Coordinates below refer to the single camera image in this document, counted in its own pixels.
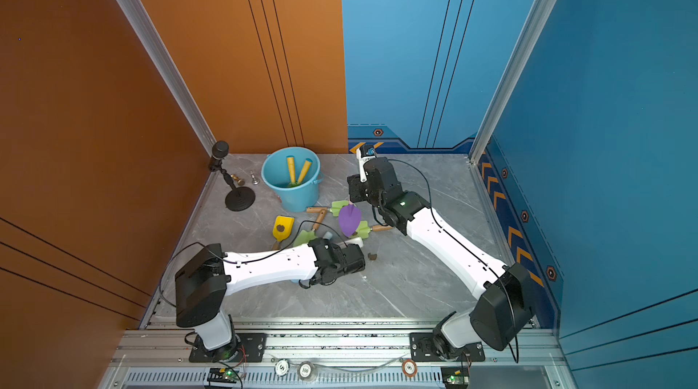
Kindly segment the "purple trowel pink handle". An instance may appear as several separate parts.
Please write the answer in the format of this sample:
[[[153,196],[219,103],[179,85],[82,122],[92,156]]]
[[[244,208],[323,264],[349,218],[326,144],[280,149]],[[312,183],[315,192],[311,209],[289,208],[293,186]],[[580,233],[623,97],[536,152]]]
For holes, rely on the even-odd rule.
[[[347,236],[353,236],[362,222],[361,210],[353,204],[343,206],[339,211],[338,216],[339,226],[342,233]]]

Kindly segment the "green trowel yellow blue handle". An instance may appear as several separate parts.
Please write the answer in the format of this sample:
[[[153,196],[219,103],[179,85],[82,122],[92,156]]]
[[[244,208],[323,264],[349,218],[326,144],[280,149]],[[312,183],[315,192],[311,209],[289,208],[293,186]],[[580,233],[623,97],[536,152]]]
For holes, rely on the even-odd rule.
[[[302,185],[302,183],[305,182],[305,178],[309,174],[312,164],[313,161],[311,159],[305,160],[305,162],[303,163],[303,167],[301,168],[300,175],[296,179],[296,185]]]

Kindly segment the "lime trowel yellow handle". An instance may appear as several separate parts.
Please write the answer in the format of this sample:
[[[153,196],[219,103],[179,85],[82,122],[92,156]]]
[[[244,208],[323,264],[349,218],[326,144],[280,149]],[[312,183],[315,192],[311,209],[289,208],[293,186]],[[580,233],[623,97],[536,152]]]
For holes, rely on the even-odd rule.
[[[296,186],[296,160],[294,159],[293,156],[287,156],[286,158],[286,164],[287,164],[287,171],[289,174],[289,187],[295,187]]]

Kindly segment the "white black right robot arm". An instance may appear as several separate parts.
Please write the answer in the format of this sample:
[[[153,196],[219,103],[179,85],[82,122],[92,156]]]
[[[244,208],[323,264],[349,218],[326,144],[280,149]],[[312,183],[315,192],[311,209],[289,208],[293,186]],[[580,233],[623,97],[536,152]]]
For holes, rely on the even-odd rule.
[[[377,156],[374,147],[361,148],[356,158],[359,171],[347,178],[351,202],[369,203],[376,222],[429,250],[476,299],[470,313],[453,312],[434,328],[439,358],[452,361],[465,347],[485,343],[496,351],[508,349],[517,359],[518,334],[536,315],[536,284],[529,271],[490,256],[448,225],[430,197],[403,189],[393,160]]]

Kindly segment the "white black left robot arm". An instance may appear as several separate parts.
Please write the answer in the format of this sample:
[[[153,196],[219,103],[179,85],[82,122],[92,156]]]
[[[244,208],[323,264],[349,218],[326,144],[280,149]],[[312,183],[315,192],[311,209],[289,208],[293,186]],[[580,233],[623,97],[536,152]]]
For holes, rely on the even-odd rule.
[[[360,245],[338,245],[322,238],[254,254],[226,253],[219,244],[205,245],[174,276],[176,325],[192,329],[197,348],[209,356],[234,352],[239,341],[232,317],[223,309],[227,296],[283,281],[303,287],[332,285],[364,269]]]

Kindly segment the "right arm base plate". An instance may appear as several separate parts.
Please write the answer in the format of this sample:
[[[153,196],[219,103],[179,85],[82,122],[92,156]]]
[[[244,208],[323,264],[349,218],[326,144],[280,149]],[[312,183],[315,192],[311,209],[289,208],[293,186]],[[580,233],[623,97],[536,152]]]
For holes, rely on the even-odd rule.
[[[481,343],[454,348],[433,333],[409,334],[409,346],[411,359],[416,363],[461,360],[467,363],[479,363],[485,361],[485,349]]]

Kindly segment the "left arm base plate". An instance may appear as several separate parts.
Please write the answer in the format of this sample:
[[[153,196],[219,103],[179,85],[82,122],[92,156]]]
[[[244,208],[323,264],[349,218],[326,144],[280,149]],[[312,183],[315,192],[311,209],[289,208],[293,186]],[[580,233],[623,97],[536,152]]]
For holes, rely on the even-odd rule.
[[[226,362],[235,365],[240,363],[256,364],[263,361],[267,334],[234,334],[230,344],[214,350],[207,350],[200,336],[190,340],[189,337],[192,334],[194,332],[185,336],[185,343],[190,346],[189,361],[191,363]]]

